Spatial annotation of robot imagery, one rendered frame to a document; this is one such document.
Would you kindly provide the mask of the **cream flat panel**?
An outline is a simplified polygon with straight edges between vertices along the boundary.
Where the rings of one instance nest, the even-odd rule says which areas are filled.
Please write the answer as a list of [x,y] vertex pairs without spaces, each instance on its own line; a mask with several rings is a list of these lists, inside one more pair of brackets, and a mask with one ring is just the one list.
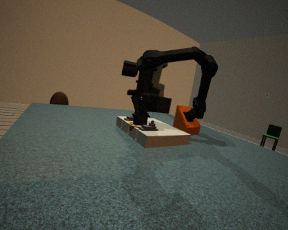
[[131,125],[138,126],[138,128],[129,126],[129,123],[133,122],[133,120],[134,116],[117,116],[116,126],[144,148],[189,144],[191,134],[176,129],[155,118],[148,118],[146,125],[135,125],[131,123]]

